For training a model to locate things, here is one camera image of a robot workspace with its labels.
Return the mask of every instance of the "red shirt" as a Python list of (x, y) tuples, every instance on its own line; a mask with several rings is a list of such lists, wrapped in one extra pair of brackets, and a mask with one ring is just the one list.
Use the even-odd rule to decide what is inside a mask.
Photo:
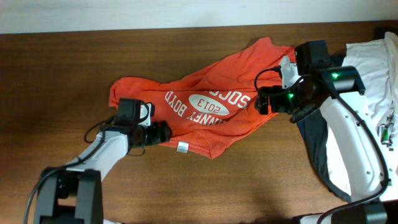
[[(109, 105), (117, 106), (120, 98), (152, 102), (152, 120), (166, 120), (173, 131), (170, 142), (163, 146), (187, 142), (189, 151), (214, 159), (276, 115), (260, 115), (254, 109), (254, 78), (261, 70), (278, 66), (285, 55), (294, 61), (294, 48), (274, 46), (270, 38), (262, 38), (179, 81), (121, 78), (111, 87)], [(281, 85), (281, 80), (278, 73), (266, 72), (257, 84)]]

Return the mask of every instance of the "green led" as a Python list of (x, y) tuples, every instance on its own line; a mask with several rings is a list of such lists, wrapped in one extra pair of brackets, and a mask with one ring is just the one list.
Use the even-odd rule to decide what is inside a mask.
[(339, 77), (339, 74), (337, 74), (337, 73), (332, 73), (331, 76), (332, 76), (334, 79), (336, 79), (337, 77)]

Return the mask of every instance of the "white cloth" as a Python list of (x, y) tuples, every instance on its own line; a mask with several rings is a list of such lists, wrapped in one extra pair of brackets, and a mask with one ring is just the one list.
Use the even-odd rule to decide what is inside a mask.
[[(398, 150), (398, 36), (387, 32), (384, 39), (366, 43), (347, 44), (347, 56), (343, 66), (354, 66), (366, 87), (373, 126), (386, 123), (394, 114), (391, 140)], [(348, 175), (341, 158), (336, 139), (330, 128), (326, 142), (328, 173), (330, 180), (342, 191), (351, 195)]]

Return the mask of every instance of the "white wall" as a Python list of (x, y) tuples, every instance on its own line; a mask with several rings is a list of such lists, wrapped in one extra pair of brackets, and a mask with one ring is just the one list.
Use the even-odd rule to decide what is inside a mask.
[(0, 33), (398, 19), (398, 0), (0, 0)]

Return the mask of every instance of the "wooden table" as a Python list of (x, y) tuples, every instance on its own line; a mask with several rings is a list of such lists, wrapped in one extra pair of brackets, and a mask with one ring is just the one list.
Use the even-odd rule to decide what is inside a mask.
[[(0, 222), (21, 223), (41, 171), (87, 147), (84, 132), (115, 114), (120, 77), (171, 82), (271, 37), (295, 46), (325, 39), (330, 53), (373, 39), (393, 22), (0, 35)], [(103, 182), (104, 214), (127, 223), (239, 223), (290, 218), (341, 205), (310, 166), (289, 116), (280, 114), (215, 160), (169, 147), (125, 157)]]

